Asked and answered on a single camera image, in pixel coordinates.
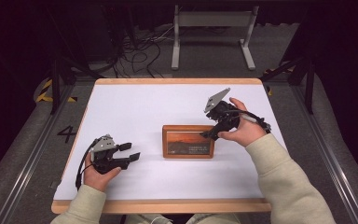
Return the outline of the yellow black hazard tape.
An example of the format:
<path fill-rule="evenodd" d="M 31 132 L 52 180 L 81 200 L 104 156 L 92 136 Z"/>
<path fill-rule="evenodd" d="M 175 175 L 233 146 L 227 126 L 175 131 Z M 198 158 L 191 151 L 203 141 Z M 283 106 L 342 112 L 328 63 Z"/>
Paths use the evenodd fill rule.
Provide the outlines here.
<path fill-rule="evenodd" d="M 268 79 L 266 78 L 266 76 L 267 76 L 269 73 L 271 73 L 272 71 L 273 71 L 273 69 L 267 69 L 267 70 L 265 70 L 265 71 L 263 72 L 263 76 L 262 76 L 263 81 L 267 81 L 267 80 L 268 80 Z M 272 96 L 272 88 L 271 88 L 269 85 L 266 86 L 266 91 L 267 91 L 267 95 L 268 95 L 268 96 Z"/>
<path fill-rule="evenodd" d="M 47 96 L 48 90 L 49 88 L 52 86 L 52 79 L 48 78 L 46 80 L 46 82 L 43 84 L 41 91 L 39 92 L 39 94 L 36 97 L 36 101 L 37 102 L 52 102 L 53 101 L 53 97 L 52 96 Z"/>

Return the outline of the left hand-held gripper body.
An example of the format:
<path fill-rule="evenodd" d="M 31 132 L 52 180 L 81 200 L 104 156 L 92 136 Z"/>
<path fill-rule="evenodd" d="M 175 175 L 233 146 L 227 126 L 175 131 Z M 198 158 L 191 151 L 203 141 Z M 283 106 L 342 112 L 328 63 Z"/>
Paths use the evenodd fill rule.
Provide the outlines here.
<path fill-rule="evenodd" d="M 91 145 L 91 164 L 102 175 L 117 167 L 127 170 L 131 161 L 129 158 L 115 159 L 114 154 L 118 151 L 111 135 L 106 134 Z"/>

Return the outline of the white metal stand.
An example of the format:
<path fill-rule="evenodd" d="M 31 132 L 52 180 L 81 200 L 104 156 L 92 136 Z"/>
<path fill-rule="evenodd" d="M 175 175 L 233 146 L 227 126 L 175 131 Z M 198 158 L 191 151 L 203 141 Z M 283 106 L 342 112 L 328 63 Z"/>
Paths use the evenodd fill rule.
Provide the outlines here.
<path fill-rule="evenodd" d="M 173 17 L 174 39 L 172 47 L 172 70 L 179 69 L 181 27 L 244 27 L 245 36 L 239 40 L 244 60 L 251 71 L 255 62 L 249 50 L 250 38 L 255 27 L 259 7 L 245 11 L 181 11 L 176 5 Z"/>

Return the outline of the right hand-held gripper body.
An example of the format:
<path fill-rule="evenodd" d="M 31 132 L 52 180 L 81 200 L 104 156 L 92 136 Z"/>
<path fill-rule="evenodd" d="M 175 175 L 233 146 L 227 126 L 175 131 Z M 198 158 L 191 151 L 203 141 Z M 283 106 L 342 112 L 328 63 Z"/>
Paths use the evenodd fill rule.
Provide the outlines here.
<path fill-rule="evenodd" d="M 234 118 L 235 106 L 223 100 L 229 91 L 230 88 L 226 88 L 207 100 L 204 113 L 208 119 L 216 121 L 213 127 L 214 131 L 229 131 L 238 126 L 238 122 Z"/>

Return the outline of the aluminium floor rail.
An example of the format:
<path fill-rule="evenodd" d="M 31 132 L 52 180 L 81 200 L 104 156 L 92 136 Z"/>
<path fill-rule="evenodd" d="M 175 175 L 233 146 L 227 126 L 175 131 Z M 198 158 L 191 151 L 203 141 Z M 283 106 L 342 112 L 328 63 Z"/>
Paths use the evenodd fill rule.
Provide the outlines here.
<path fill-rule="evenodd" d="M 60 102 L 58 107 L 52 115 L 48 115 L 48 119 L 41 134 L 39 134 L 37 138 L 29 158 L 26 163 L 24 163 L 24 166 L 21 169 L 11 192 L 7 196 L 7 199 L 0 210 L 0 224 L 7 224 L 10 221 L 17 205 L 20 202 L 23 192 L 26 190 L 26 187 L 34 174 L 35 167 L 39 163 L 40 158 L 46 149 L 48 138 L 50 137 L 53 127 L 56 124 L 67 99 L 72 93 L 73 88 L 73 85 L 64 86 L 62 88 L 62 95 L 59 97 Z"/>
<path fill-rule="evenodd" d="M 351 188 L 348 178 L 344 174 L 339 162 L 331 149 L 326 143 L 322 130 L 316 120 L 316 118 L 309 112 L 305 106 L 305 96 L 299 87 L 291 87 L 293 95 L 295 96 L 297 103 L 300 105 L 303 114 L 309 124 L 312 132 L 318 142 L 320 154 L 323 158 L 324 164 L 333 180 L 333 183 L 337 189 L 337 192 L 344 203 L 344 206 L 351 218 L 353 224 L 358 224 L 358 200 Z"/>

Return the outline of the person's right hand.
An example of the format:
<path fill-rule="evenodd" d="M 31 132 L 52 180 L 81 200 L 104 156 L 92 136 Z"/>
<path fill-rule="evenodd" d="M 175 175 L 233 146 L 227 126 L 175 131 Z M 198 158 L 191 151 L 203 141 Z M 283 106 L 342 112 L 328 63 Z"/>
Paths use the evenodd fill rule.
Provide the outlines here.
<path fill-rule="evenodd" d="M 247 147 L 265 135 L 266 132 L 258 124 L 240 118 L 240 124 L 235 131 L 220 132 L 218 137 L 228 141 L 234 141 L 243 147 Z"/>

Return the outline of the person's left hand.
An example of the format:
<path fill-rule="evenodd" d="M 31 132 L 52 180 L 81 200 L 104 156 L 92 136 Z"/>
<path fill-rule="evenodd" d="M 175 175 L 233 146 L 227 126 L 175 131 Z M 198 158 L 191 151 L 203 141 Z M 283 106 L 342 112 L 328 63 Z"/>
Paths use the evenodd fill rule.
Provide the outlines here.
<path fill-rule="evenodd" d="M 105 192 L 109 182 L 120 172 L 121 168 L 117 167 L 106 174 L 100 174 L 91 164 L 90 154 L 88 153 L 85 159 L 84 184 L 98 191 Z"/>

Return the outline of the black metal stand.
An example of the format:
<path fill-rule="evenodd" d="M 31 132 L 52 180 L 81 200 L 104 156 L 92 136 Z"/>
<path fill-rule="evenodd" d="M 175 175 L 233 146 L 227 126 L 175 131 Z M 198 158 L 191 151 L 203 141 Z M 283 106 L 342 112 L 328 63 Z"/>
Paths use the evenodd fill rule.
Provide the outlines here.
<path fill-rule="evenodd" d="M 74 85 L 76 75 L 72 68 L 94 79 L 103 76 L 89 67 L 76 25 L 66 5 L 43 4 L 43 15 L 40 16 L 40 33 L 44 38 L 44 45 L 52 60 L 51 79 L 54 114 L 62 104 L 60 83 Z"/>
<path fill-rule="evenodd" d="M 315 78 L 315 67 L 311 58 L 299 57 L 274 69 L 273 71 L 263 75 L 260 80 L 265 82 L 270 80 L 277 75 L 282 74 L 285 70 L 289 68 L 293 69 L 293 72 L 287 78 L 287 82 L 292 86 L 298 86 L 303 78 L 306 79 L 305 87 L 305 96 L 304 104 L 310 114 L 313 113 L 312 110 L 312 99 L 313 99 L 313 86 Z"/>

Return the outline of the wooden picture frame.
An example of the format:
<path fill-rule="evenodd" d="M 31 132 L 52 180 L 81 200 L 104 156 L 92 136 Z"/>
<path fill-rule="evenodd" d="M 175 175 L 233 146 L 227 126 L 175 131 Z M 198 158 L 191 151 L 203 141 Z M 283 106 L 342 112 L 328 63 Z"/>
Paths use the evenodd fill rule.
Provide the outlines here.
<path fill-rule="evenodd" d="M 166 159 L 211 159 L 214 140 L 203 134 L 211 125 L 164 125 L 162 153 Z"/>

